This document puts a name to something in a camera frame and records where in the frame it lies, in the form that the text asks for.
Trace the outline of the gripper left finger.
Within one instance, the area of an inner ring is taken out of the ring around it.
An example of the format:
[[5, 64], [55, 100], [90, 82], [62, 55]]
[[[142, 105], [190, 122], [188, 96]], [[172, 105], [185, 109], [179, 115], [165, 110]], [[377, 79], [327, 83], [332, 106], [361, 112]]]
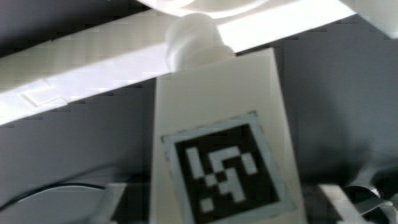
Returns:
[[94, 212], [74, 224], [149, 224], [149, 184], [110, 183]]

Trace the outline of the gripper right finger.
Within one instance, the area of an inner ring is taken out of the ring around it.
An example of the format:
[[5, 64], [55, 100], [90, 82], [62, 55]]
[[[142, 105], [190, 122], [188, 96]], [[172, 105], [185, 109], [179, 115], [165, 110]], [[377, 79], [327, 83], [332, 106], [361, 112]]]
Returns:
[[304, 188], [309, 224], [375, 224], [364, 217], [380, 205], [380, 198], [361, 187], [320, 184]]

